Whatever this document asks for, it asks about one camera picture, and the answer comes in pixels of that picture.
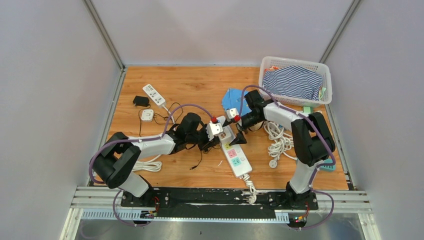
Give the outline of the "white back power strip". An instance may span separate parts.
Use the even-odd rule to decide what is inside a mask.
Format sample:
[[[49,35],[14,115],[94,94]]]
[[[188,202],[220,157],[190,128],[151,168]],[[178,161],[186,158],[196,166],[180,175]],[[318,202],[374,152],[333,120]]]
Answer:
[[[228,125],[226,127],[222,127],[224,129],[229,129],[233,133],[233,139],[235,138],[235,134],[231,127]],[[247,202],[250,205],[253,205],[257,201],[257,190],[255,188],[255,185],[253,181],[251,180],[250,173],[252,172],[253,168],[251,164],[248,161],[247,156],[245,155],[242,147],[237,144],[230,146],[231,141],[228,142],[222,142],[220,141],[222,145],[222,151],[227,159],[227,162],[229,166],[232,169],[232,172],[236,178],[242,179],[248,188],[250,192],[250,196],[247,197]]]

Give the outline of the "white square plug adapter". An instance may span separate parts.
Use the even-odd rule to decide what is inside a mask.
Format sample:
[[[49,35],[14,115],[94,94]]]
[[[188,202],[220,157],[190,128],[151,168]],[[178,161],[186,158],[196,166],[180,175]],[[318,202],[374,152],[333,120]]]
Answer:
[[[152,122],[154,114],[155,112],[153,109],[143,109],[141,112],[140,120],[142,122]]]

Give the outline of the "black power adapter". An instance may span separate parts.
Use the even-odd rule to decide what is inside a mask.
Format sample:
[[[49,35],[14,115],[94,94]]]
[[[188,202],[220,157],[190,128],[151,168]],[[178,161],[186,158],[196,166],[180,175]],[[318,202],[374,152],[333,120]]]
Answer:
[[[150,106],[150,99],[145,96],[139,96],[136,95],[132,101],[134,106],[137,107],[149,107]]]

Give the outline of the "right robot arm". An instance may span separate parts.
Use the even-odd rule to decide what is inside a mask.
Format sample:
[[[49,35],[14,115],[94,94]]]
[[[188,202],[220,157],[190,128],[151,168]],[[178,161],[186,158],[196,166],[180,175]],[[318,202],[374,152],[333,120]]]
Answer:
[[[244,134],[258,123],[274,122],[291,132],[296,168],[287,182],[282,203],[298,209],[313,193],[313,181],[321,167],[336,163],[336,145],[320,112],[305,114],[278,102],[271,97],[266,100],[258,90],[242,94],[238,108],[225,111],[224,126],[235,124],[238,130],[231,145],[246,144]]]

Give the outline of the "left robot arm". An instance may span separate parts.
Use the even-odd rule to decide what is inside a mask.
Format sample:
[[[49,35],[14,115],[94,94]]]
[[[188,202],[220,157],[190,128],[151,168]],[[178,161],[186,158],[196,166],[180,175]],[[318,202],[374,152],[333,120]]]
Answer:
[[[220,143],[222,123],[213,117],[203,123],[200,116],[189,112],[180,123],[176,123],[163,134],[148,137],[129,137],[117,132],[91,158],[89,172],[96,173],[110,189],[124,190],[134,197],[140,206],[149,206],[153,201],[151,185],[133,168],[140,159],[158,155],[173,155],[189,146],[207,151]]]

